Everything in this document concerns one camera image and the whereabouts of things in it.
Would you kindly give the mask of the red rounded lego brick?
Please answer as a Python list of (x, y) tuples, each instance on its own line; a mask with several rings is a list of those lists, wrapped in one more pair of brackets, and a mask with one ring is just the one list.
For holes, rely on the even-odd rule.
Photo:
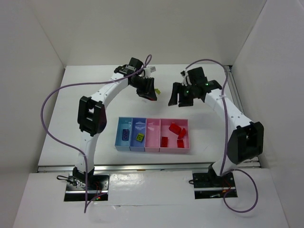
[(179, 135), (180, 132), (181, 132), (181, 127), (178, 126), (176, 123), (171, 123), (170, 126), (169, 126), (169, 130), (176, 134), (176, 135)]

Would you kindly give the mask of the red arched lego cap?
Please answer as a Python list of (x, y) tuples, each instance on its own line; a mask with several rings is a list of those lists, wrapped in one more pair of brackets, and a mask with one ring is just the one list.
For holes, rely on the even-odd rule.
[(178, 135), (178, 140), (183, 139), (186, 136), (186, 133), (187, 133), (187, 130), (185, 128), (183, 128)]

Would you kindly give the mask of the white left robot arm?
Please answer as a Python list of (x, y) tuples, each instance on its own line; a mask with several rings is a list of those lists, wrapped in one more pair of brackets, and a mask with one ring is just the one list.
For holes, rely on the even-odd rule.
[(139, 97), (157, 101), (154, 90), (154, 78), (151, 73), (154, 67), (148, 67), (152, 55), (149, 54), (145, 62), (132, 57), (128, 64), (118, 66), (108, 83), (105, 83), (93, 95), (83, 96), (79, 100), (77, 122), (81, 131), (80, 150), (73, 178), (89, 187), (94, 176), (94, 156), (97, 140), (107, 124), (106, 109), (112, 100), (126, 87), (136, 89)]

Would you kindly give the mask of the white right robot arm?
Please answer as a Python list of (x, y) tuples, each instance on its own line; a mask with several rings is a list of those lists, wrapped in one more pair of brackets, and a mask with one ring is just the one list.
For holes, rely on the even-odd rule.
[(203, 68), (181, 72), (183, 81), (172, 85), (169, 106), (193, 106), (194, 99), (207, 104), (225, 123), (225, 142), (222, 158), (209, 166), (208, 179), (214, 182), (234, 170), (245, 160), (259, 156), (263, 151), (264, 127), (246, 117), (225, 95), (224, 86), (209, 81)]

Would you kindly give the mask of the lime green lego brick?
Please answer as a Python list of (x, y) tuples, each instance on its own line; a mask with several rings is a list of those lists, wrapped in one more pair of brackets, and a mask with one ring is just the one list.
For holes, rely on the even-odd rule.
[(143, 140), (144, 140), (144, 134), (143, 133), (138, 133), (135, 139), (138, 142), (143, 142)]

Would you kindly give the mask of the red curved lego brick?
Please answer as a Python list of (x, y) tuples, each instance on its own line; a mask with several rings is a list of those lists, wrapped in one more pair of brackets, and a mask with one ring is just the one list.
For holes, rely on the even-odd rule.
[(178, 148), (184, 148), (184, 141), (182, 139), (177, 140), (177, 147)]

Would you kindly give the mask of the purple lego brick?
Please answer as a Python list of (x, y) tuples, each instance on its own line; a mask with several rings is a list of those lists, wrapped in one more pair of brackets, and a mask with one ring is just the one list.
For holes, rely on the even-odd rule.
[(130, 131), (129, 129), (123, 129), (122, 131), (122, 141), (128, 141), (129, 140)]

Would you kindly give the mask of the red rectangular lego brick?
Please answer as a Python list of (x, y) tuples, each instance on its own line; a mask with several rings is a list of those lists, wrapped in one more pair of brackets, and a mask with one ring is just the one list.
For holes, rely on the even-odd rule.
[(166, 137), (166, 136), (161, 137), (161, 147), (162, 148), (168, 147), (168, 137)]

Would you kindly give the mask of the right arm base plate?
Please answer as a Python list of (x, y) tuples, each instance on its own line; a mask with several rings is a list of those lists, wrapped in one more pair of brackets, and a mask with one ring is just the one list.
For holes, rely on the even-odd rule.
[(193, 173), (189, 181), (194, 187), (194, 197), (200, 199), (219, 199), (226, 195), (227, 198), (237, 198), (234, 176), (229, 173), (223, 177), (211, 180), (207, 173)]

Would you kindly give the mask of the red green white lego stack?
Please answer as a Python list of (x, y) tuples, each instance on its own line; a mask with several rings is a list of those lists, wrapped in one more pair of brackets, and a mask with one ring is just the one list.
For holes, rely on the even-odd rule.
[(154, 89), (153, 91), (151, 90), (148, 95), (147, 99), (150, 101), (157, 101), (157, 95), (159, 95), (161, 92), (158, 88)]

